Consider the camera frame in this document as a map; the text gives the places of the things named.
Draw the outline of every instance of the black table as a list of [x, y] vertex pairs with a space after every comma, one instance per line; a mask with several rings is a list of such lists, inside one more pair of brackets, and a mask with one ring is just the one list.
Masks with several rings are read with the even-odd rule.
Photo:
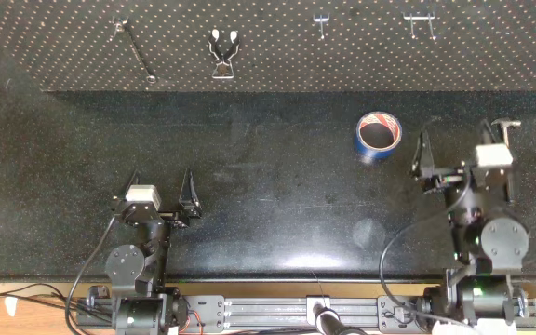
[[[403, 139], [366, 166], [353, 138], [371, 111], [395, 115]], [[481, 119], [522, 120], [516, 212], [531, 229], [523, 278], [536, 280], [536, 92], [45, 94], [0, 54], [0, 281], [73, 279], [135, 168], [163, 208], [194, 171], [205, 216], [173, 232], [168, 280], [374, 280], [385, 241], [444, 206], [408, 176], [434, 116], [440, 166], [470, 157]], [[133, 233], [115, 226], [86, 280], [107, 280], [109, 251]], [[393, 247], [386, 272], [438, 278], [452, 253], [440, 217]]]

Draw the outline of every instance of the circular joint cover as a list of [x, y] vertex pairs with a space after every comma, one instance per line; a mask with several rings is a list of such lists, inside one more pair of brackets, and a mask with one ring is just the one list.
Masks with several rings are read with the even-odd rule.
[[516, 220], [506, 217], [493, 219], [483, 227], [481, 247], [491, 259], [494, 269], [520, 268], [529, 251], [529, 234]]
[[123, 245], [111, 251], [104, 267], [112, 282], [127, 281], [133, 283], [144, 270], [144, 254], [134, 245]]

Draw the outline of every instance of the clamp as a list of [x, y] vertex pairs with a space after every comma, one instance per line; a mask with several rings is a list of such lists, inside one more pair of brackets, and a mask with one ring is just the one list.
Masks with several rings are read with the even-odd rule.
[[219, 51], [218, 41], [220, 38], [220, 32], [218, 29], [213, 29], [210, 38], [208, 39], [208, 48], [210, 54], [214, 57], [216, 62], [216, 68], [212, 72], [212, 78], [214, 79], [233, 79], [235, 78], [235, 69], [231, 60], [239, 52], [239, 33], [232, 31], [231, 47], [224, 55]]

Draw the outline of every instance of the perforated wall panel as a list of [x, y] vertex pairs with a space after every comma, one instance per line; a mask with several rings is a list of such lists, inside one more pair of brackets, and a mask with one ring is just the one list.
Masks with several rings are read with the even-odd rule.
[[[223, 51], [239, 31], [234, 79], [211, 77], [213, 28]], [[536, 1], [0, 0], [0, 46], [43, 90], [533, 90]]]

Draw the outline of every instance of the roll of tape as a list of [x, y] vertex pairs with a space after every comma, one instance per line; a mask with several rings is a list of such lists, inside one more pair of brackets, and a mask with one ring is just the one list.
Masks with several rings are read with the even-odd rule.
[[357, 123], [357, 151], [369, 158], [384, 158], [392, 154], [402, 138], [398, 120], [385, 112], [365, 114]]

